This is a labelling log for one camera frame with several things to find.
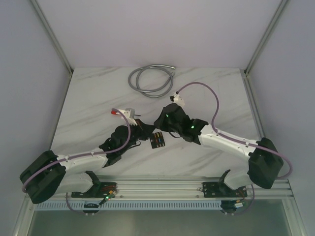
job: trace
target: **white connector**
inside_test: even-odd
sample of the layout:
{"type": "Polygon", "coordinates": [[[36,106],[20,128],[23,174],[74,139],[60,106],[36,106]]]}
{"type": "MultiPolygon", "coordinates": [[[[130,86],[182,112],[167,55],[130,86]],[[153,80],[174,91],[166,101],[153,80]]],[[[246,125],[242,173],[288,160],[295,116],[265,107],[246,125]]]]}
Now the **white connector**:
{"type": "MultiPolygon", "coordinates": [[[[118,109],[118,111],[120,111],[121,113],[124,114],[124,116],[127,118],[128,122],[129,122],[129,124],[138,125],[134,119],[135,110],[133,108],[126,108],[126,110],[118,109]]],[[[113,115],[120,115],[118,112],[115,112],[115,111],[112,111],[112,114],[113,115]]]]}
{"type": "Polygon", "coordinates": [[[174,93],[173,94],[173,102],[176,103],[177,105],[184,107],[185,106],[185,102],[184,100],[181,98],[181,96],[178,93],[174,93]]]}
{"type": "Polygon", "coordinates": [[[235,206],[235,208],[240,208],[243,206],[243,203],[236,203],[234,206],[235,206]]]}

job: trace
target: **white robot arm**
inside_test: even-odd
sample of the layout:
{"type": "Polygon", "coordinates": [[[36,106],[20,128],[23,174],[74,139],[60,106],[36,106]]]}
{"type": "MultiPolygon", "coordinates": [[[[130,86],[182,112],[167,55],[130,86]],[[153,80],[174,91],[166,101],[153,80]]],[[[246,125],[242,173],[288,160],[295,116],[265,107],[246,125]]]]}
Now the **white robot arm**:
{"type": "Polygon", "coordinates": [[[176,132],[187,142],[218,148],[248,163],[246,169],[227,170],[221,176],[219,185],[223,195],[228,196],[230,191],[253,183],[262,188],[272,187],[283,161],[277,155],[257,148],[277,151],[270,140],[244,139],[220,131],[206,121],[190,119],[182,108],[184,101],[178,93],[171,100],[173,103],[163,108],[154,125],[133,119],[132,109],[118,110],[132,125],[118,126],[111,137],[99,146],[99,150],[71,156],[44,152],[21,174],[23,190],[35,204],[65,192],[89,193],[89,197],[95,197],[100,189],[95,172],[115,164],[123,153],[136,146],[138,140],[147,140],[155,128],[176,132]]]}

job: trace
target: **white marble surface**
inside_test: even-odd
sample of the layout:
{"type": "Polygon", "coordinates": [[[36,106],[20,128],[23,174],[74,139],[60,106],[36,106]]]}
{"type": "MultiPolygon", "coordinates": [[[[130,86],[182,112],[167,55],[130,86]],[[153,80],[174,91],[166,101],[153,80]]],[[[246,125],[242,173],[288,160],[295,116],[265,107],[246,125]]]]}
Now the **white marble surface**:
{"type": "MultiPolygon", "coordinates": [[[[134,69],[79,67],[74,70],[52,145],[56,154],[90,151],[102,144],[116,126],[124,123],[111,114],[111,108],[134,108],[144,123],[153,124],[163,106],[170,103],[169,96],[151,99],[132,90],[127,78],[134,69]]],[[[192,81],[208,84],[220,100],[216,126],[244,138],[258,138],[239,69],[177,68],[175,71],[172,91],[192,81]]],[[[147,70],[141,75],[140,84],[153,89],[165,79],[163,72],[147,70]]],[[[181,92],[181,97],[190,118],[211,120],[216,104],[206,88],[190,86],[181,92]]],[[[122,160],[98,174],[219,177],[227,169],[246,166],[237,157],[216,148],[203,148],[172,138],[168,133],[164,133],[164,138],[165,147],[152,149],[150,141],[141,141],[140,147],[127,151],[122,160]]]]}

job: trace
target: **coiled gray cable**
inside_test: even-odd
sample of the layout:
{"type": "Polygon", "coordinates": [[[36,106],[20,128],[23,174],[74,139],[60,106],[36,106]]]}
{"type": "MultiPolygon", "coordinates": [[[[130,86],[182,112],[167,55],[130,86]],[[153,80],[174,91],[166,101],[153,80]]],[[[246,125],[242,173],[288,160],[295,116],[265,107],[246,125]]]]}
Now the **coiled gray cable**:
{"type": "Polygon", "coordinates": [[[153,65],[147,65],[147,66],[144,66],[144,67],[141,67],[141,68],[138,68],[134,71],[132,71],[128,77],[128,83],[130,85],[130,87],[140,93],[142,93],[143,95],[145,95],[146,97],[150,97],[150,98],[158,98],[158,97],[163,97],[164,95],[166,95],[173,87],[173,84],[174,84],[174,78],[173,76],[175,75],[175,72],[170,72],[168,71],[167,69],[165,68],[171,68],[171,69],[175,69],[175,67],[173,66],[170,66],[170,65],[161,65],[161,64],[153,64],[153,65]],[[165,73],[167,73],[169,75],[169,78],[168,80],[159,88],[156,88],[156,89],[142,89],[140,88],[139,86],[139,78],[140,78],[140,75],[143,71],[147,70],[147,69],[156,69],[156,70],[162,70],[164,71],[165,73]],[[136,87],[131,83],[131,78],[132,76],[134,75],[134,73],[138,72],[139,73],[137,74],[137,77],[136,77],[136,87]],[[168,89],[161,93],[161,94],[157,94],[157,95],[151,95],[150,93],[151,92],[157,92],[157,91],[161,91],[163,88],[165,88],[168,84],[170,83],[168,89]]]}

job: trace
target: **purple cable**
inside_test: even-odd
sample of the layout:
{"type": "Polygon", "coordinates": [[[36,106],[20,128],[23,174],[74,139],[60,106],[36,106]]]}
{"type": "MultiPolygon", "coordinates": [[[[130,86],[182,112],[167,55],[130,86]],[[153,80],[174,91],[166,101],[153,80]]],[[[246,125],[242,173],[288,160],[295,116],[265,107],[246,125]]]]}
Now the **purple cable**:
{"type": "Polygon", "coordinates": [[[222,211],[223,211],[226,215],[242,215],[242,214],[246,213],[247,211],[249,211],[249,210],[251,209],[253,203],[254,203],[254,200],[255,200],[255,189],[254,189],[254,186],[253,186],[253,185],[251,185],[251,186],[252,186],[252,201],[251,201],[250,205],[249,205],[244,211],[242,211],[242,212],[240,212],[240,213],[227,213],[227,212],[225,212],[224,210],[222,210],[222,211]]]}
{"type": "MultiPolygon", "coordinates": [[[[117,113],[119,113],[125,120],[126,122],[126,125],[127,125],[127,128],[128,128],[128,137],[127,137],[127,140],[126,142],[119,148],[117,149],[114,149],[114,150],[111,150],[111,151],[99,151],[99,152],[94,152],[94,155],[101,155],[101,154],[108,154],[108,153],[113,153],[113,152],[116,152],[116,151],[119,151],[121,149],[123,149],[129,142],[130,140],[130,136],[131,136],[131,130],[130,130],[130,125],[129,125],[129,122],[127,120],[127,118],[124,116],[124,114],[122,112],[120,112],[119,110],[115,109],[115,108],[112,108],[112,111],[115,111],[117,113]]],[[[75,159],[75,158],[79,158],[79,157],[83,157],[83,156],[90,156],[91,153],[90,152],[87,152],[87,153],[82,153],[82,154],[78,154],[78,155],[75,155],[75,156],[71,156],[68,158],[68,160],[72,160],[72,159],[75,159]]],[[[61,162],[64,162],[66,161],[65,158],[63,159],[60,159],[58,161],[54,161],[50,164],[48,164],[47,166],[44,166],[43,168],[41,168],[40,170],[36,171],[33,175],[31,175],[31,177],[29,177],[23,184],[22,186],[22,191],[24,193],[26,193],[26,186],[28,185],[28,183],[34,179],[36,176],[38,176],[40,173],[42,173],[43,171],[47,170],[48,168],[54,166],[54,165],[57,165],[58,163],[61,163],[61,162]]]]}
{"type": "Polygon", "coordinates": [[[68,201],[68,193],[65,194],[65,203],[67,204],[67,207],[69,208],[69,210],[75,212],[75,213],[78,213],[80,215],[88,215],[87,213],[84,213],[84,212],[80,212],[78,210],[75,210],[73,209],[70,204],[69,204],[69,201],[68,201]]]}
{"type": "MultiPolygon", "coordinates": [[[[179,93],[180,91],[182,91],[184,88],[188,87],[189,85],[203,85],[203,86],[205,86],[206,88],[208,88],[208,89],[212,92],[212,94],[214,95],[214,97],[216,98],[217,108],[216,108],[215,114],[213,115],[212,120],[211,120],[212,129],[213,129],[218,135],[220,135],[220,136],[222,136],[222,137],[224,137],[224,138],[226,138],[226,139],[229,139],[229,140],[231,140],[231,141],[233,141],[233,142],[236,142],[236,143],[239,143],[239,144],[246,145],[246,142],[244,142],[244,141],[231,138],[231,137],[229,137],[229,136],[227,136],[227,135],[225,135],[225,134],[222,134],[222,133],[218,133],[218,129],[215,127],[215,119],[216,119],[216,116],[217,116],[217,114],[218,114],[218,112],[219,112],[220,103],[219,103],[219,98],[218,98],[216,92],[214,92],[214,90],[213,90],[212,88],[210,88],[208,85],[206,85],[206,84],[204,84],[204,83],[201,83],[201,82],[191,82],[191,83],[188,83],[188,84],[184,85],[183,87],[181,87],[181,88],[177,91],[177,93],[179,93]]],[[[273,151],[273,150],[271,150],[271,149],[269,149],[269,148],[262,147],[262,146],[259,146],[259,145],[255,145],[255,144],[248,144],[248,145],[251,146],[251,147],[253,147],[253,148],[258,148],[258,149],[261,149],[261,150],[270,152],[270,153],[272,153],[272,154],[274,154],[274,155],[277,155],[277,156],[281,157],[283,160],[285,160],[285,161],[287,162],[287,164],[289,165],[289,171],[288,171],[288,173],[286,173],[284,176],[278,177],[277,179],[287,178],[287,177],[292,173],[292,171],[293,171],[292,163],[291,163],[290,160],[289,160],[287,157],[285,157],[284,155],[282,155],[282,154],[280,154],[280,153],[278,153],[278,152],[276,152],[276,151],[273,151]]]]}

